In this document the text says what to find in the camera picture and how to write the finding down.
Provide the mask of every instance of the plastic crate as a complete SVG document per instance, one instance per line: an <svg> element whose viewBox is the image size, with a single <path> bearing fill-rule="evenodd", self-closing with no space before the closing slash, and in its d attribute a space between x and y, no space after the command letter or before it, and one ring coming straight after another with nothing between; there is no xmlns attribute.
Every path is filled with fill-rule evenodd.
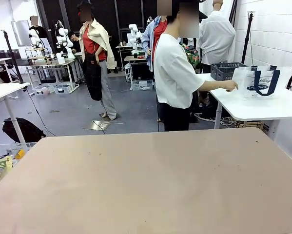
<svg viewBox="0 0 292 234"><path fill-rule="evenodd" d="M54 92L54 86L52 84L42 84L38 87L34 88L34 94L35 95L48 95Z"/></svg>
<svg viewBox="0 0 292 234"><path fill-rule="evenodd" d="M68 94L71 91L70 84L59 84L55 86L56 94Z"/></svg>
<svg viewBox="0 0 292 234"><path fill-rule="evenodd" d="M153 83L153 80L133 80L132 89L133 91L151 90L153 88Z"/></svg>
<svg viewBox="0 0 292 234"><path fill-rule="evenodd" d="M0 158L11 155L13 159L13 166L19 161L16 159L16 155L20 150L24 150L26 154L36 143L12 143L12 144L0 144Z"/></svg>
<svg viewBox="0 0 292 234"><path fill-rule="evenodd" d="M215 80L226 80L226 79L222 79L223 77L233 77L234 75L234 70L238 67L246 67L246 65L240 63L240 62L228 62L228 63L213 63L211 64L211 77ZM233 73L232 75L231 74L227 74L227 76L225 76L224 74L221 74L221 77L217 77L217 73L218 73L218 70L219 68L230 68L230 69L227 69L226 72L227 73Z"/></svg>

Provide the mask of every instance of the black crate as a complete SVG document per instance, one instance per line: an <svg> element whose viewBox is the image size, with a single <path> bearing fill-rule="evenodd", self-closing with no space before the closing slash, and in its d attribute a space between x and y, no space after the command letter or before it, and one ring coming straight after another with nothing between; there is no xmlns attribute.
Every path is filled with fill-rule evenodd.
<svg viewBox="0 0 292 234"><path fill-rule="evenodd" d="M246 65L240 62L213 63L211 65L211 77L215 80L232 79L234 75L234 70L238 67L246 67Z"/></svg>

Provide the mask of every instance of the blue oval logo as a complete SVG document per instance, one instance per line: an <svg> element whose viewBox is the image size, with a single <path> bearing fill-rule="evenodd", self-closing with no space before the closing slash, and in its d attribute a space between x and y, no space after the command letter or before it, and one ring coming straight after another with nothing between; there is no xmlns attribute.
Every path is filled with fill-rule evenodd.
<svg viewBox="0 0 292 234"><path fill-rule="evenodd" d="M260 84L260 85L258 86L258 90L264 90L264 89L268 89L268 86L267 86L267 85L263 85L263 84ZM255 91L255 89L254 89L254 85L248 87L247 90L249 90L249 91Z"/></svg>

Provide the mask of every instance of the red shirt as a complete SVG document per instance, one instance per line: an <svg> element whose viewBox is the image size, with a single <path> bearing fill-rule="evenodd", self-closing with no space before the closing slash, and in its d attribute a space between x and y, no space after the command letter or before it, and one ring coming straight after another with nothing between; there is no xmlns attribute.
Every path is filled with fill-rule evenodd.
<svg viewBox="0 0 292 234"><path fill-rule="evenodd" d="M164 33L165 29L167 26L167 21L165 20L164 22L159 22L159 25L155 28L154 31L154 46L152 48L152 62L154 61L155 57L155 50L156 50L156 44L159 41L159 38L162 33Z"/></svg>
<svg viewBox="0 0 292 234"><path fill-rule="evenodd" d="M88 38L87 34L88 34L88 27L85 29L84 35L83 35L83 42L84 42L84 47L85 47L85 51L90 53L90 54L94 54L98 48L99 48L99 44L97 44L96 42L92 41L91 39ZM107 56L106 56L106 52L104 50L102 50L100 52L100 54L98 55L99 61L101 60L106 60Z"/></svg>

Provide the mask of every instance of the person's hand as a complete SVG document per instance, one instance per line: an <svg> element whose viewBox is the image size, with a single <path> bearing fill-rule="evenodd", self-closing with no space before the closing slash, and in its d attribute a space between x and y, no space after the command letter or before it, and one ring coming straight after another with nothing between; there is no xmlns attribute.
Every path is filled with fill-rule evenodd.
<svg viewBox="0 0 292 234"><path fill-rule="evenodd" d="M149 55L149 56L151 55L151 49L147 50L147 55Z"/></svg>
<svg viewBox="0 0 292 234"><path fill-rule="evenodd" d="M96 57L97 64L99 65L99 58L98 58L98 55L95 54L95 57Z"/></svg>
<svg viewBox="0 0 292 234"><path fill-rule="evenodd" d="M227 92L231 92L232 90L239 89L238 84L232 80L223 81L223 89L226 89Z"/></svg>

